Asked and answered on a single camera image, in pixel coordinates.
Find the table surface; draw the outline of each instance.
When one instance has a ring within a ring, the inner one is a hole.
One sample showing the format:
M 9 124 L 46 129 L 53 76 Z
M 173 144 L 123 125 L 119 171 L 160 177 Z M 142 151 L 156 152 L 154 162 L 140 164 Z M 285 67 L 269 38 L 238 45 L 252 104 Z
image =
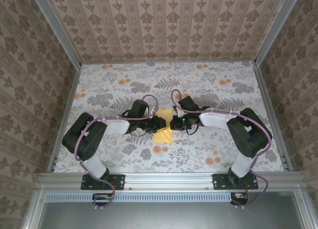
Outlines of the table surface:
M 190 95 L 200 107 L 231 111 L 249 107 L 270 129 L 251 63 L 209 62 L 83 65 L 66 131 L 83 112 L 116 116 L 145 94 L 156 96 L 161 109 L 172 109 L 173 89 L 179 89 L 182 97 Z M 151 98 L 146 101 L 150 107 L 155 103 Z M 172 144 L 155 144 L 152 138 L 148 134 L 104 136 L 97 154 L 112 173 L 225 172 L 238 154 L 229 131 L 215 127 L 200 127 L 192 136 L 174 131 Z M 254 170 L 283 171 L 275 140 Z M 62 146 L 55 172 L 83 170 Z

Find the yellow cloth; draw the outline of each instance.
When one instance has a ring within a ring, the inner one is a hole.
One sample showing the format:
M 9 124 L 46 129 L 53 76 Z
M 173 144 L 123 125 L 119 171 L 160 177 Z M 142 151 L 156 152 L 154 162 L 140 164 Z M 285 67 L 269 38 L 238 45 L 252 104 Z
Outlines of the yellow cloth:
M 159 117 L 165 119 L 167 128 L 158 133 L 154 133 L 155 143 L 172 143 L 172 130 L 170 128 L 170 122 L 172 121 L 172 109 L 159 109 L 157 112 Z

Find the purple cable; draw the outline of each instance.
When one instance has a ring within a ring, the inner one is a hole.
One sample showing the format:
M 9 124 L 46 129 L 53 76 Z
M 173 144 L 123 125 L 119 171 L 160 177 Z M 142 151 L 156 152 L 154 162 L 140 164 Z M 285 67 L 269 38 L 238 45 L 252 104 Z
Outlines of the purple cable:
M 175 91 L 177 91 L 177 92 L 179 93 L 179 99 L 181 99 L 181 92 L 180 92 L 178 89 L 174 89 L 174 90 L 172 90 L 172 92 L 171 92 L 171 100 L 172 100 L 173 104 L 175 105 L 175 107 L 177 107 L 178 109 L 180 109 L 180 110 L 182 110 L 182 111 L 184 111 L 184 112 L 187 112 L 187 113 L 212 113 L 212 112 L 215 112 L 215 113 L 220 113 L 220 114 L 224 114 L 224 115 L 234 115 L 234 116 L 241 117 L 241 118 L 243 118 L 243 119 L 245 119 L 245 120 L 247 120 L 247 121 L 253 123 L 253 124 L 256 125 L 259 129 L 261 129 L 262 132 L 264 132 L 264 134 L 266 135 L 266 137 L 267 137 L 267 139 L 268 139 L 268 146 L 266 147 L 266 149 L 264 149 L 262 152 L 260 152 L 260 153 L 258 153 L 258 154 L 256 155 L 256 157 L 255 157 L 255 159 L 253 160 L 251 166 L 249 167 L 249 170 L 250 170 L 250 172 L 251 172 L 253 175 L 255 175 L 256 177 L 259 177 L 259 178 L 261 178 L 262 180 L 264 180 L 264 181 L 266 182 L 266 186 L 264 187 L 263 192 L 259 195 L 259 197 L 258 197 L 257 199 L 255 199 L 255 200 L 254 200 L 253 202 L 251 202 L 251 203 L 248 203 L 248 204 L 244 205 L 244 207 L 250 206 L 250 205 L 254 204 L 256 201 L 258 201 L 258 199 L 260 199 L 260 198 L 264 195 L 264 193 L 266 192 L 266 190 L 267 190 L 267 188 L 268 188 L 268 181 L 267 181 L 265 178 L 259 176 L 258 174 L 254 173 L 254 172 L 252 171 L 252 168 L 253 168 L 254 165 L 256 164 L 257 159 L 258 159 L 262 154 L 264 154 L 264 153 L 266 153 L 267 151 L 269 151 L 269 149 L 270 149 L 271 146 L 272 146 L 272 139 L 270 138 L 268 132 L 265 130 L 264 127 L 262 127 L 259 123 L 257 123 L 257 122 L 254 121 L 253 119 L 251 119 L 251 118 L 249 118 L 249 117 L 247 117 L 247 116 L 243 116 L 243 115 L 241 115 L 241 114 L 239 114 L 239 113 L 236 113 L 236 112 L 232 112 L 232 111 L 222 111 L 222 110 L 214 110 L 214 109 L 212 109 L 212 110 L 204 110 L 204 111 L 188 111 L 188 110 L 184 110 L 184 109 L 182 109 L 180 106 L 178 106 L 178 105 L 176 104 L 176 102 L 174 101 L 174 99 L 173 99 L 173 93 L 174 93 Z
M 84 137 L 85 133 L 87 132 L 87 130 L 90 128 L 90 126 L 95 123 L 96 121 L 103 121 L 103 120 L 117 120 L 117 119 L 121 119 L 121 120 L 135 120 L 135 121 L 139 121 L 139 120 L 145 120 L 145 119 L 148 119 L 148 118 L 151 118 L 153 117 L 157 112 L 158 112 L 158 109 L 159 109 L 159 104 L 158 104 L 158 100 L 155 96 L 153 95 L 145 95 L 142 99 L 144 99 L 145 97 L 147 96 L 151 96 L 153 99 L 155 99 L 156 101 L 156 106 L 153 110 L 153 113 L 150 114 L 149 116 L 146 116 L 146 117 L 141 117 L 141 118 L 126 118 L 126 117 L 107 117 L 107 118 L 104 118 L 104 117 L 99 117 L 99 118 L 95 118 L 93 119 L 91 122 L 89 122 L 86 127 L 83 129 L 82 133 L 80 134 L 79 136 L 79 139 L 78 141 L 76 142 L 76 145 L 75 145 L 75 148 L 74 148 L 74 157 L 75 157 L 75 160 L 79 162 L 80 166 L 85 170 L 85 172 L 90 176 L 92 177 L 93 179 L 97 180 L 97 181 L 100 181 L 100 182 L 103 182 L 103 183 L 106 183 L 108 186 L 111 187 L 112 189 L 112 197 L 111 199 L 104 205 L 104 207 L 107 207 L 111 201 L 113 201 L 114 197 L 115 197 L 115 188 L 112 184 L 110 184 L 109 182 L 103 180 L 103 179 L 100 179 L 100 178 L 97 178 L 95 177 L 92 173 L 89 172 L 89 170 L 85 167 L 85 165 L 83 164 L 83 162 L 81 161 L 81 159 L 78 157 L 78 150 L 79 150 L 79 146 L 80 146 L 80 142 L 82 140 L 82 138 Z M 93 204 L 95 205 L 95 207 L 98 207 L 96 205 L 96 198 L 94 198 L 94 201 L 93 201 Z

